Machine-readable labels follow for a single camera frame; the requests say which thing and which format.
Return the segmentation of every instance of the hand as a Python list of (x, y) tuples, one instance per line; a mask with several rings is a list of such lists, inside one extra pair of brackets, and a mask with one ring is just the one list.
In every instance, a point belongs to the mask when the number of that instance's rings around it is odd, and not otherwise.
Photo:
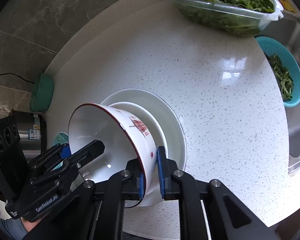
[(36, 220), (34, 222), (29, 222), (28, 220), (21, 217), (21, 222), (23, 223), (23, 226), (25, 227), (25, 229), (28, 232), (30, 232), (37, 224), (39, 224), (41, 220), (42, 220), (42, 218), (39, 218), (38, 220)]

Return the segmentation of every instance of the green colander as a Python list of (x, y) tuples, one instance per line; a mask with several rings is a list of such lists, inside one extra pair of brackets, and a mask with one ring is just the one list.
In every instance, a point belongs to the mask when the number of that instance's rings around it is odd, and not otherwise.
[(283, 102), (285, 107), (294, 107), (300, 103), (300, 68), (292, 54), (280, 42), (266, 37), (256, 37), (256, 41), (267, 56), (277, 54), (293, 81), (292, 99)]
[(53, 79), (43, 73), (34, 83), (30, 100), (31, 112), (42, 112), (49, 108), (54, 89)]

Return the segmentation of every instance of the metal screw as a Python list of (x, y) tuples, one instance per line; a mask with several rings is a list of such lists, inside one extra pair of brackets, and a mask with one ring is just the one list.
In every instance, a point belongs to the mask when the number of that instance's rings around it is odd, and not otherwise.
[(94, 182), (92, 180), (86, 180), (84, 183), (83, 183), (83, 186), (85, 188), (91, 188), (93, 186)]
[(177, 177), (181, 177), (183, 175), (183, 171), (181, 170), (176, 170), (173, 172), (174, 175), (176, 175)]
[(213, 179), (211, 180), (211, 184), (214, 186), (214, 187), (219, 187), (221, 185), (221, 182), (220, 180), (218, 179)]
[(124, 177), (128, 177), (129, 175), (130, 175), (130, 171), (128, 171), (128, 170), (123, 170), (123, 171), (121, 171), (121, 173), (120, 173), (122, 176), (124, 176)]

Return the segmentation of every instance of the white speckled countertop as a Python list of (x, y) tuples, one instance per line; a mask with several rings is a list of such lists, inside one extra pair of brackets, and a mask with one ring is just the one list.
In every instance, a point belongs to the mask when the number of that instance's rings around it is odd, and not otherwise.
[[(300, 208), (300, 170), (288, 176), (289, 140), (275, 77), (253, 38), (192, 24), (168, 1), (121, 0), (60, 51), (48, 144), (81, 103), (140, 88), (165, 100), (187, 141), (185, 171), (220, 179), (267, 226)], [(178, 202), (125, 211), (124, 231), (178, 239)]]

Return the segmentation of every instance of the blue sleeve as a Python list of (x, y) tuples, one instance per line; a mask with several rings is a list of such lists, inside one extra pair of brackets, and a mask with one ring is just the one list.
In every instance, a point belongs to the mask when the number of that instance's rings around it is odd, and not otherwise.
[(21, 222), (21, 218), (0, 219), (0, 229), (9, 240), (21, 240), (28, 233)]

